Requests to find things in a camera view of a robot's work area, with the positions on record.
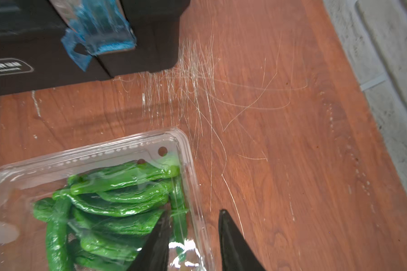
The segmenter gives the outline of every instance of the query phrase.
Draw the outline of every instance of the shishito pepper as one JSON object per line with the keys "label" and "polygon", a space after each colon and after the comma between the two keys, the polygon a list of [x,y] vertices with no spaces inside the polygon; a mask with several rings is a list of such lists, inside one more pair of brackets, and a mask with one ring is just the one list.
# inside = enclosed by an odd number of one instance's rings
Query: shishito pepper
{"label": "shishito pepper", "polygon": [[120,218],[88,214],[77,208],[73,208],[71,213],[76,222],[85,229],[144,236],[151,233],[163,211],[154,209],[146,213]]}
{"label": "shishito pepper", "polygon": [[146,241],[137,236],[82,229],[76,220],[69,220],[68,226],[80,239],[80,245],[85,251],[115,260],[133,261]]}
{"label": "shishito pepper", "polygon": [[176,156],[165,156],[150,163],[127,162],[81,175],[81,181],[71,186],[71,194],[97,193],[134,186],[148,181],[177,176],[180,173]]}
{"label": "shishito pepper", "polygon": [[72,203],[69,198],[59,198],[53,206],[53,213],[47,222],[45,247],[50,271],[72,271],[74,265],[68,255],[67,222]]}
{"label": "shishito pepper", "polygon": [[38,200],[33,204],[33,216],[43,222],[50,221],[55,203],[55,200],[52,198]]}
{"label": "shishito pepper", "polygon": [[78,239],[72,240],[68,244],[68,248],[74,263],[99,271],[125,271],[132,263],[123,260],[113,260],[87,252],[81,247]]}
{"label": "shishito pepper", "polygon": [[102,199],[114,203],[141,203],[156,197],[168,195],[171,190],[172,182],[170,180],[163,180],[160,182],[147,182],[147,184],[140,186],[98,192],[98,195]]}
{"label": "shishito pepper", "polygon": [[69,189],[57,190],[53,199],[66,196],[75,207],[91,214],[123,217],[143,213],[168,202],[168,196],[163,195],[142,203],[111,203],[103,200],[97,194],[72,195]]}
{"label": "shishito pepper", "polygon": [[[173,218],[173,235],[175,242],[184,244],[187,237],[187,209],[185,207],[184,193],[181,188],[181,177],[177,176],[173,179],[174,189],[170,194],[170,206]],[[177,248],[177,254],[180,257],[180,261],[185,260],[185,251],[181,248]]]}

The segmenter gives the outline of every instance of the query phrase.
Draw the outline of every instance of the wood grain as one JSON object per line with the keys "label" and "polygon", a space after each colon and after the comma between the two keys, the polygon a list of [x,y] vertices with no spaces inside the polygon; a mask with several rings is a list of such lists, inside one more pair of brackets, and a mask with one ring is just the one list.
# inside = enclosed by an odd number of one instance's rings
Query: wood grain
{"label": "wood grain", "polygon": [[218,270],[222,208],[267,270],[407,270],[407,197],[321,1],[193,0],[180,24],[213,37],[217,99],[143,114],[140,75],[36,91],[40,116],[30,92],[3,96],[0,166],[177,125]]}

